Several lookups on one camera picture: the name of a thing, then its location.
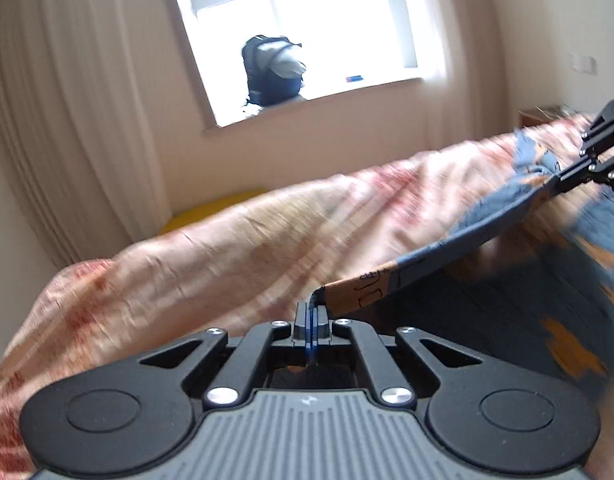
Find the pink floral bed blanket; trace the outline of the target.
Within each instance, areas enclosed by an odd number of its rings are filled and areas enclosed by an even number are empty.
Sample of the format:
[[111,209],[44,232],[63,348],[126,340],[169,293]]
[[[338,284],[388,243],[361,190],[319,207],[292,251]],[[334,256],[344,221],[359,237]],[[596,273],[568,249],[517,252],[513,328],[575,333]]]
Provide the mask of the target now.
[[39,388],[89,368],[225,324],[245,330],[328,282],[385,266],[444,240],[470,207],[532,162],[570,162],[577,116],[466,141],[258,196],[211,218],[68,266],[34,302],[0,363],[0,479],[32,463],[18,416]]

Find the white wall switch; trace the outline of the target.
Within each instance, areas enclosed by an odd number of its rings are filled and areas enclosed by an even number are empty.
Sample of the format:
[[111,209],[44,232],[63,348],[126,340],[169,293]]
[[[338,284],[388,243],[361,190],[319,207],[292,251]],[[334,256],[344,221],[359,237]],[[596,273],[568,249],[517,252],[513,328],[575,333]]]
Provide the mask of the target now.
[[577,73],[588,75],[595,75],[597,73],[597,61],[589,55],[571,53],[570,67]]

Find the white window frame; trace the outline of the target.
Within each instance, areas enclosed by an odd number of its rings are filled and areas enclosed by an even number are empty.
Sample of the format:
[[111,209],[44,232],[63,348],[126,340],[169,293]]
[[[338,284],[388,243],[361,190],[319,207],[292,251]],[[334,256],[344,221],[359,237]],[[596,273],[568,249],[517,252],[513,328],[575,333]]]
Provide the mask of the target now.
[[[447,76],[434,0],[175,1],[209,122],[216,127],[263,111],[247,103],[241,53],[258,35],[284,36],[303,46],[301,100]],[[355,75],[363,81],[346,81]]]

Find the cream curtain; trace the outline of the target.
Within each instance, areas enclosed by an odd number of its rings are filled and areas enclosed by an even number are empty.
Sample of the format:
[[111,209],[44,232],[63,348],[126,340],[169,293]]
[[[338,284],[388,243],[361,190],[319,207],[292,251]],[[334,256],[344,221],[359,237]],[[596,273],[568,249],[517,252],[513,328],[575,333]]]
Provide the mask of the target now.
[[58,266],[169,219],[126,0],[0,0],[0,161]]

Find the blue patterned pants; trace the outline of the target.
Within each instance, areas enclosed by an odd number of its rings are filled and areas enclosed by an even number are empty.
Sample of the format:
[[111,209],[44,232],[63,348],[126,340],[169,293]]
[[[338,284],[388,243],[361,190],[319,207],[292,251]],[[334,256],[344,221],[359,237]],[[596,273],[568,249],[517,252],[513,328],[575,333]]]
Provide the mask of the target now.
[[556,192],[580,160],[564,131],[519,131],[512,174],[439,240],[323,286],[332,313],[412,321],[614,403],[614,191]]

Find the dark blue backpack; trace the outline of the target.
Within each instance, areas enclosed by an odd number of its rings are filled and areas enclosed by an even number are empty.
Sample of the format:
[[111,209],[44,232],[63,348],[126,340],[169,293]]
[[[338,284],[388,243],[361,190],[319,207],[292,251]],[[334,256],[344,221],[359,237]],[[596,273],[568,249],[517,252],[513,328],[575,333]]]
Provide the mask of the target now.
[[265,108],[299,96],[306,71],[302,47],[284,36],[258,35],[245,42],[247,103]]

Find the yellow object behind bed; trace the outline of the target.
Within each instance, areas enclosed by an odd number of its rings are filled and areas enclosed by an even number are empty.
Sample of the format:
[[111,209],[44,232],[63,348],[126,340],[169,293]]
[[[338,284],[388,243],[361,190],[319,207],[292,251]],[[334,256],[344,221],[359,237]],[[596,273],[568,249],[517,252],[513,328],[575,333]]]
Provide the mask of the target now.
[[218,212],[222,210],[241,204],[246,202],[246,200],[251,200],[267,192],[267,188],[253,188],[252,190],[222,196],[217,198],[217,200],[211,200],[210,202],[194,206],[173,216],[173,218],[171,218],[159,231],[159,235],[173,232],[189,224],[202,221],[214,214],[218,214]]

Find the brown wooden nightstand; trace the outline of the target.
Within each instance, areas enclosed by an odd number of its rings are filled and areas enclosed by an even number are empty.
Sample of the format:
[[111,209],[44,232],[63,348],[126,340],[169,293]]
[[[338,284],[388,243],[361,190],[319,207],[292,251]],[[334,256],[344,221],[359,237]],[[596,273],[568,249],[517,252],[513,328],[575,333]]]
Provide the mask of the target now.
[[556,120],[571,117],[576,114],[575,110],[564,104],[550,106],[534,106],[520,110],[519,126],[521,128],[531,128],[540,125],[550,124]]

